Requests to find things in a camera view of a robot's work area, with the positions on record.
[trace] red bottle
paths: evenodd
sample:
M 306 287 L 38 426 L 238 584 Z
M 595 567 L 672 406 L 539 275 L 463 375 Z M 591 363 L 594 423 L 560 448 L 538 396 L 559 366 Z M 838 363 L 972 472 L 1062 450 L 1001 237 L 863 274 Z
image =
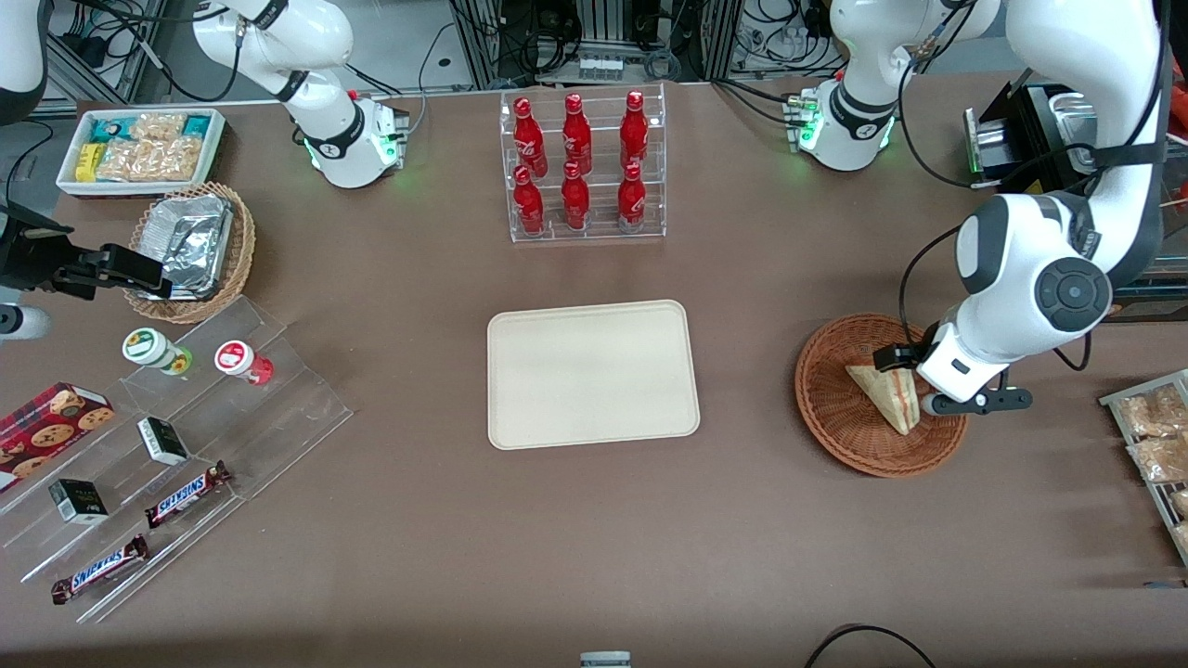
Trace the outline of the red bottle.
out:
M 644 163 L 647 156 L 647 119 L 644 116 L 644 94 L 638 90 L 627 93 L 627 113 L 619 126 L 619 140 L 623 143 L 619 152 L 623 169 L 632 162 Z
M 561 198 L 565 202 L 565 225 L 574 232 L 586 229 L 590 220 L 590 189 L 586 185 L 581 166 L 575 160 L 565 163 L 565 182 L 561 184 Z
M 544 201 L 541 198 L 541 190 L 532 183 L 532 174 L 526 166 L 516 165 L 513 175 L 516 189 L 512 190 L 512 197 L 516 200 L 520 226 L 524 227 L 524 234 L 539 237 L 544 234 Z
M 623 183 L 619 184 L 619 229 L 624 234 L 634 234 L 644 226 L 644 198 L 647 189 L 639 181 L 639 163 L 631 163 L 623 170 Z
M 520 164 L 532 170 L 532 176 L 543 178 L 549 174 L 549 160 L 544 157 L 544 133 L 541 124 L 532 118 L 532 103 L 527 97 L 517 97 L 512 103 L 516 111 L 516 152 Z
M 582 174 L 594 170 L 594 146 L 590 140 L 590 121 L 582 112 L 582 96 L 565 95 L 565 125 L 561 128 L 565 139 L 565 159 L 577 163 Z

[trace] red cookie box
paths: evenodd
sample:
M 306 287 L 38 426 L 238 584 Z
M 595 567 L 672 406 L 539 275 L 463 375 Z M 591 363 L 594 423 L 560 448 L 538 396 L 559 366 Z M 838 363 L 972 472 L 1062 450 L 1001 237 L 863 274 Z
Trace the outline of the red cookie box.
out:
M 57 383 L 0 420 L 0 492 L 115 415 L 102 395 Z

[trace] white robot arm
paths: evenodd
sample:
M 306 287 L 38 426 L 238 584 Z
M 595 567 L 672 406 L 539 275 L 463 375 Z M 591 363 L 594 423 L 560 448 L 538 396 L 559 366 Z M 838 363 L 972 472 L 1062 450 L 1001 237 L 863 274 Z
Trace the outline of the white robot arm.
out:
M 402 166 L 407 118 L 353 99 L 328 71 L 346 64 L 354 45 L 342 10 L 324 0 L 226 0 L 197 12 L 221 7 L 230 12 L 194 24 L 198 45 L 284 103 L 327 181 L 359 188 Z
M 829 25 L 849 50 L 849 62 L 840 82 L 802 92 L 797 120 L 805 127 L 798 150 L 840 171 L 871 164 L 891 132 L 899 82 L 911 76 L 915 61 L 906 48 L 978 37 L 994 20 L 999 2 L 834 0 Z
M 1135 281 L 1162 240 L 1159 138 L 1168 112 L 1167 90 L 1148 108 L 1164 81 L 1151 4 L 1011 0 L 1006 20 L 1007 39 L 1028 67 L 1093 102 L 1094 157 L 1099 166 L 1105 166 L 1087 198 L 996 195 L 962 223 L 956 265 L 969 297 L 949 309 L 920 351 L 898 349 L 899 361 L 918 363 L 940 391 L 925 405 L 933 412 L 1023 408 L 987 405 L 1018 397 L 996 396 L 985 385 L 1010 364 L 1092 330 L 1107 314 L 1111 285 Z M 1155 150 L 1132 151 L 1137 159 L 1110 151 L 1127 143 Z M 896 366 L 887 349 L 880 353 L 877 366 Z

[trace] small black box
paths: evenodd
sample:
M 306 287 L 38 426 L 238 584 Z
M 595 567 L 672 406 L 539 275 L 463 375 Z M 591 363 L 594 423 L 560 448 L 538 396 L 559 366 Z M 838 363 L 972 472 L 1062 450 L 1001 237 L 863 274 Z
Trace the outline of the small black box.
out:
M 58 506 L 62 519 L 67 522 L 99 524 L 107 518 L 107 509 L 103 508 L 103 499 L 99 498 L 99 490 L 87 480 L 55 480 L 50 485 L 50 497 L 53 505 Z
M 148 416 L 137 423 L 140 440 L 148 448 L 148 456 L 168 466 L 183 464 L 189 455 L 173 426 L 159 417 Z

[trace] brown wicker basket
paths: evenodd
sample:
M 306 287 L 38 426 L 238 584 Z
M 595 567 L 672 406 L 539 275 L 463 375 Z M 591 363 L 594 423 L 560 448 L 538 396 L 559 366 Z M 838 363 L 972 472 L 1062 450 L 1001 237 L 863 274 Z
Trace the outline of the brown wicker basket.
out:
M 192 324 L 202 322 L 211 315 L 221 311 L 232 300 L 244 291 L 247 283 L 247 275 L 252 270 L 252 252 L 255 251 L 255 223 L 252 221 L 252 212 L 244 206 L 244 200 L 234 190 L 221 183 L 207 182 L 201 185 L 178 190 L 165 195 L 166 198 L 197 197 L 198 195 L 219 195 L 235 207 L 235 218 L 230 223 L 230 239 L 227 240 L 227 257 L 223 260 L 220 288 L 215 296 L 204 302 L 173 302 L 141 300 L 128 290 L 124 296 L 132 303 L 132 308 L 145 317 L 164 320 L 175 324 Z M 140 223 L 132 233 L 132 248 L 140 244 L 140 235 L 144 233 L 145 222 L 148 220 L 148 212 L 140 216 Z
M 912 327 L 918 340 L 924 333 Z M 881 314 L 834 320 L 809 339 L 796 361 L 796 403 L 816 440 L 847 465 L 881 478 L 927 473 L 956 452 L 967 416 L 936 417 L 922 412 L 906 436 L 887 424 L 870 398 L 846 373 L 847 365 L 871 364 L 871 353 L 903 341 L 903 326 Z M 921 396 L 931 386 L 916 378 Z

